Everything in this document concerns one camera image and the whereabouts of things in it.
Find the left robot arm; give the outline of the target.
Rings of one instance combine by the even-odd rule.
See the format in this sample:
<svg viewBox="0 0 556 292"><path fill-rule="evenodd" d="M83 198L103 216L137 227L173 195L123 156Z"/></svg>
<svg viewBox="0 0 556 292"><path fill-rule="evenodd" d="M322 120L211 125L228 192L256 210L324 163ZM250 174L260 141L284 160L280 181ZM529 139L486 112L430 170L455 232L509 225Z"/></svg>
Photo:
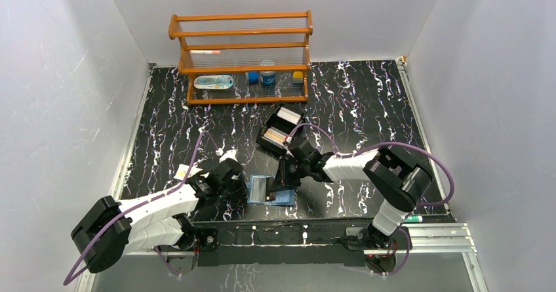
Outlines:
<svg viewBox="0 0 556 292"><path fill-rule="evenodd" d="M172 189L121 201L100 198L72 230L71 238L80 261L93 274L107 270L123 255L164 245L213 251L217 231L194 226L188 214L242 201L246 191L243 167L227 157Z"/></svg>

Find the black card tray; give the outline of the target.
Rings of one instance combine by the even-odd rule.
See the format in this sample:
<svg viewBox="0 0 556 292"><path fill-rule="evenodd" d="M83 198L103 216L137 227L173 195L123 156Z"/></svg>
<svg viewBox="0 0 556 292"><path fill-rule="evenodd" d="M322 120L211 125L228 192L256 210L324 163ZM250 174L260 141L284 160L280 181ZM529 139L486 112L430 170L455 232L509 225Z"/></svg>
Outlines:
<svg viewBox="0 0 556 292"><path fill-rule="evenodd" d="M262 151L278 158L286 153L284 142L292 140L289 134L305 120L306 113L300 107L280 102L260 127L256 143Z"/></svg>

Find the blue card holder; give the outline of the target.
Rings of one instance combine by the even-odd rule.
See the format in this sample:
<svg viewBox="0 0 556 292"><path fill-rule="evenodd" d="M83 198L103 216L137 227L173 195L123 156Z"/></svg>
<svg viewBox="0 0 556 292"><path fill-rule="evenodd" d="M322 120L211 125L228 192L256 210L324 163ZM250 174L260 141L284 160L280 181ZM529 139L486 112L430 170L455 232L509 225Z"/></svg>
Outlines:
<svg viewBox="0 0 556 292"><path fill-rule="evenodd" d="M294 190L271 191L273 176L251 175L246 183L247 203L270 206L293 206L295 204Z"/></svg>

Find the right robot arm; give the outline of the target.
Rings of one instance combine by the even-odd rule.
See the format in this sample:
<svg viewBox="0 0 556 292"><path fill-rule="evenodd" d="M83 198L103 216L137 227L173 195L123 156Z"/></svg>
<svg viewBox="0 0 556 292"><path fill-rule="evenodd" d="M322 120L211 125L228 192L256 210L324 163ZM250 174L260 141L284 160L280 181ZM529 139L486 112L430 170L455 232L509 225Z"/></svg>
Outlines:
<svg viewBox="0 0 556 292"><path fill-rule="evenodd" d="M433 182L432 174L406 147L400 142L383 142L377 148L352 156L322 154L305 138L296 138L280 157L267 193L271 196L277 191L295 189L304 177L327 183L369 181L384 198L368 226L369 239L373 246L385 249L394 242L396 229L415 210Z"/></svg>

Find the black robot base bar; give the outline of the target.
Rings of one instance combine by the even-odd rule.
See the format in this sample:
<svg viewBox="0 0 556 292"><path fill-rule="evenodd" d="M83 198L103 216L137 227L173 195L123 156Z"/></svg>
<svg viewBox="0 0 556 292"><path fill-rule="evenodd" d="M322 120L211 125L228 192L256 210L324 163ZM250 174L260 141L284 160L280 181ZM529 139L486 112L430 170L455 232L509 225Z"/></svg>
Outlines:
<svg viewBox="0 0 556 292"><path fill-rule="evenodd" d="M212 232L202 244L199 266L231 264L343 264L365 266L371 255L404 253L408 241L395 231L387 247L360 246L357 235L367 231L369 217L195 221Z"/></svg>

